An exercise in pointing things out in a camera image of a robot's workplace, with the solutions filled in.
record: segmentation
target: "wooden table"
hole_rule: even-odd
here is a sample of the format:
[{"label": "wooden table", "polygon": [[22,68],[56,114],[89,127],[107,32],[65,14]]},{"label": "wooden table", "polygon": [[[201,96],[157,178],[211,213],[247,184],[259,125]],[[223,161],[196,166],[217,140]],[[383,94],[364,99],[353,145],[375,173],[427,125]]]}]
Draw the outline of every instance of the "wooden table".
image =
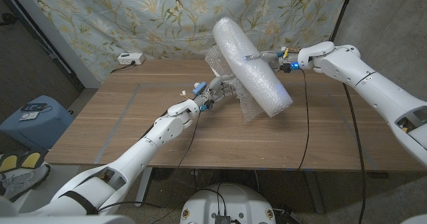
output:
[{"label": "wooden table", "polygon": [[[306,71],[310,140],[302,169],[359,170],[360,161],[348,101],[342,84]],[[301,71],[277,73],[294,100],[283,113],[258,115],[248,124],[235,97],[204,111],[183,168],[298,168],[307,137],[304,79]],[[46,161],[93,165],[117,159],[167,108],[183,101],[195,82],[214,74],[204,60],[146,60],[143,65],[112,74],[55,144]],[[371,171],[425,171],[395,140],[385,121],[350,90],[364,160]],[[195,123],[163,146],[151,167],[177,167]]]}]

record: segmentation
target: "electrical outlet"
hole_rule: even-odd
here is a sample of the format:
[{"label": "electrical outlet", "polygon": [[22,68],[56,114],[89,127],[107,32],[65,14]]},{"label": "electrical outlet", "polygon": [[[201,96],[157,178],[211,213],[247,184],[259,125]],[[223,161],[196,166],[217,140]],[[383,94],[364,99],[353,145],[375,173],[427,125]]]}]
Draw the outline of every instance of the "electrical outlet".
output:
[{"label": "electrical outlet", "polygon": [[122,53],[117,59],[122,65],[129,65],[132,61],[135,61],[136,65],[141,65],[144,62],[145,57],[143,53]]}]

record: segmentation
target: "floral curtain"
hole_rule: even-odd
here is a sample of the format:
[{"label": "floral curtain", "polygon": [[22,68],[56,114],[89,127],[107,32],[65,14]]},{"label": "floral curtain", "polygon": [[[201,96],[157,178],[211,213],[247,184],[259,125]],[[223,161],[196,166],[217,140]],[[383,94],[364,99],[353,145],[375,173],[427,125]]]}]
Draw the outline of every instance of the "floral curtain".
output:
[{"label": "floral curtain", "polygon": [[344,0],[34,0],[103,82],[120,53],[202,59],[212,28],[231,17],[260,50],[327,40]]}]

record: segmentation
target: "gray wall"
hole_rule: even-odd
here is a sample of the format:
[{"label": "gray wall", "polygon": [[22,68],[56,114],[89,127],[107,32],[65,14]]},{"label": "gray wall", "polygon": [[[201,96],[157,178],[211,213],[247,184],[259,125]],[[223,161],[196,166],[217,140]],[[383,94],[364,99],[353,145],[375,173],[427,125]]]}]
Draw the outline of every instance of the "gray wall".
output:
[{"label": "gray wall", "polygon": [[427,101],[427,0],[350,0],[334,42]]}]

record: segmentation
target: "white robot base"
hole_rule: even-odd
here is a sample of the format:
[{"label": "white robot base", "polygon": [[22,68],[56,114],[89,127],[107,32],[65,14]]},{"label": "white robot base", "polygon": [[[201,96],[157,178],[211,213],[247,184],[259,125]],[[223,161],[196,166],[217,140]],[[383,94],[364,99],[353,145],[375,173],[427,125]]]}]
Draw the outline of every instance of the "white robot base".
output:
[{"label": "white robot base", "polygon": [[[272,206],[256,191],[235,183],[222,183],[218,190],[218,185],[201,189],[190,197],[182,209],[181,224],[276,223]],[[225,205],[216,192],[224,198]]]}]

